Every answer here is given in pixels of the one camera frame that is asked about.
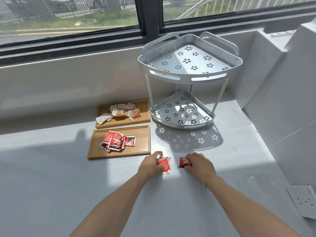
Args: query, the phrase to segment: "wooden tray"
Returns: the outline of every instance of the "wooden tray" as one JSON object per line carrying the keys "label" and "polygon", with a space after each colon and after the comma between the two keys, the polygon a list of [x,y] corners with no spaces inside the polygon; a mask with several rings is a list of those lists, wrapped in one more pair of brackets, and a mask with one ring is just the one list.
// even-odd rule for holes
{"label": "wooden tray", "polygon": [[[136,136],[135,146],[125,146],[124,150],[114,151],[110,153],[106,152],[100,147],[101,142],[104,140],[105,136],[109,131],[119,131],[127,136]],[[111,129],[100,129],[94,130],[89,152],[88,159],[99,159],[99,158],[109,158],[109,157],[122,157],[130,155],[150,155],[150,129],[149,125],[133,126],[133,127],[118,127]]]}
{"label": "wooden tray", "polygon": [[108,127],[114,127],[114,126],[150,122],[148,99],[123,101],[123,102],[121,101],[121,102],[113,103],[113,104],[100,105],[98,107],[98,116],[102,115],[103,113],[111,113],[110,111],[111,105],[120,104],[120,103],[127,104],[128,102],[135,104],[136,108],[139,108],[140,114],[141,114],[140,118],[130,120],[128,116],[116,117],[116,118],[112,118],[112,120],[110,121],[104,122],[102,125],[100,125],[98,122],[95,122],[95,127],[97,129],[101,129],[101,128],[108,128]]}

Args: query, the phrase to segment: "hand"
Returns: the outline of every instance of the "hand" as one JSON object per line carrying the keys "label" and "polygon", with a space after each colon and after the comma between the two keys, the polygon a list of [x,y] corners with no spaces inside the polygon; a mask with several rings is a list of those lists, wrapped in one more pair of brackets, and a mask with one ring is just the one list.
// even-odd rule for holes
{"label": "hand", "polygon": [[148,181],[164,170],[163,164],[157,165],[157,159],[162,155],[162,151],[156,151],[152,155],[146,156],[138,168],[139,174],[145,181]]}
{"label": "hand", "polygon": [[207,181],[216,177],[216,171],[213,164],[209,159],[205,158],[203,154],[187,154],[185,158],[192,162],[192,166],[185,166],[184,169],[190,172],[205,186]]}

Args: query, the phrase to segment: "window frame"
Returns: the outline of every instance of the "window frame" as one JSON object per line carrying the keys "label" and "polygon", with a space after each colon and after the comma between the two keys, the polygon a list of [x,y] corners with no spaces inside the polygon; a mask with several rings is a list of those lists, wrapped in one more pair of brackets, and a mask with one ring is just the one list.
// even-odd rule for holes
{"label": "window frame", "polygon": [[135,5],[139,25],[3,44],[0,66],[145,45],[171,32],[288,31],[316,17],[316,1],[168,22],[163,22],[162,0],[135,0]]}

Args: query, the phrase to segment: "forearm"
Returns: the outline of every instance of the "forearm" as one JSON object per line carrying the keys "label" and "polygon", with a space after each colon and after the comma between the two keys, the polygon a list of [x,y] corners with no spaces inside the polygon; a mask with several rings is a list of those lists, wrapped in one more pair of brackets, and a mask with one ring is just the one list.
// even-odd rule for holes
{"label": "forearm", "polygon": [[98,203],[70,236],[120,236],[145,183],[142,176],[134,175]]}
{"label": "forearm", "polygon": [[216,177],[206,183],[241,237],[300,236],[271,211]]}

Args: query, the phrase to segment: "electrical outlet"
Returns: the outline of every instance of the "electrical outlet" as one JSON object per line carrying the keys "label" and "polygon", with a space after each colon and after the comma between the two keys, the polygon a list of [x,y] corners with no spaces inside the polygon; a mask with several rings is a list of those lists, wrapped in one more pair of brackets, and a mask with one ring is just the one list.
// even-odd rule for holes
{"label": "electrical outlet", "polygon": [[316,219],[316,194],[310,185],[289,186],[286,188],[298,212],[307,218]]}

